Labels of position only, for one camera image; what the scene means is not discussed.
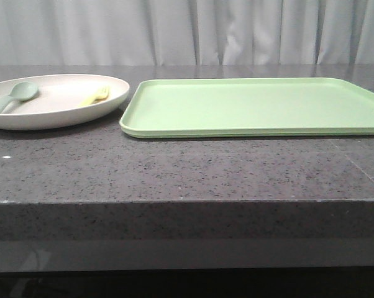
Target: green tray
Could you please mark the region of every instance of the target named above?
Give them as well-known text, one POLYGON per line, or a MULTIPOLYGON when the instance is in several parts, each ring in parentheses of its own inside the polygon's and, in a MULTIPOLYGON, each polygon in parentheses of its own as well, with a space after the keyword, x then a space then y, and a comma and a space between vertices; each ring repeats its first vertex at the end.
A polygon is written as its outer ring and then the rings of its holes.
POLYGON ((120 125, 138 138, 374 135, 374 93, 332 78, 151 80, 120 125))

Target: dark floor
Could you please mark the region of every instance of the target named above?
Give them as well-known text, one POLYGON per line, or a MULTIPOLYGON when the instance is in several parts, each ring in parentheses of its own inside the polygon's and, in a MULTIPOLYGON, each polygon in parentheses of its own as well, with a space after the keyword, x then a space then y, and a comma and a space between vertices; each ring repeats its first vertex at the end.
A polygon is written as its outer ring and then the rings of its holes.
POLYGON ((0 274, 5 297, 374 297, 374 267, 0 274))

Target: fork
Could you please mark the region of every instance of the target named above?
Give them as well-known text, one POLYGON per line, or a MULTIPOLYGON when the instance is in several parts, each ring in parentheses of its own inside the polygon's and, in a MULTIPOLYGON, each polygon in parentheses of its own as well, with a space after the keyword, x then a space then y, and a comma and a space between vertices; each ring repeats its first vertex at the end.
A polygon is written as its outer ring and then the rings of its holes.
POLYGON ((110 92, 109 86, 100 87, 95 93, 93 93, 92 95, 88 96, 86 99, 81 101, 80 104, 78 104, 78 107, 89 106, 95 101, 104 100, 108 97, 109 92, 110 92))

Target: gray speckled countertop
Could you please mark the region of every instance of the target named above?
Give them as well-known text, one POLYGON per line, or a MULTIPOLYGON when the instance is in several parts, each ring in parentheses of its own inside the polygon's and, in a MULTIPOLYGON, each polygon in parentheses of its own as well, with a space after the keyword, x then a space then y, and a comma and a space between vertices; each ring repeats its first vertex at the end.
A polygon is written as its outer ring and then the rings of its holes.
POLYGON ((0 66, 0 81, 57 73, 122 78, 130 96, 86 124, 0 130, 0 242, 374 238, 374 137, 139 140, 118 124, 148 79, 317 76, 374 92, 374 65, 0 66))

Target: white plate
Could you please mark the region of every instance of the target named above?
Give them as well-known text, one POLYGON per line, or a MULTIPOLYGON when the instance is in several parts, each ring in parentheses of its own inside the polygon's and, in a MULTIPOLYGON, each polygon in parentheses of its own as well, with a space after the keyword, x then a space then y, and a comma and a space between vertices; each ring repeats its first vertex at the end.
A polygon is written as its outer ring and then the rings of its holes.
POLYGON ((0 129, 55 129, 80 124, 117 109, 129 93, 129 84, 122 79, 95 74, 53 74, 0 82, 0 97, 23 81, 37 83, 39 95, 27 102, 10 103, 0 114, 0 129), (78 107, 103 85, 110 87, 105 101, 78 107))

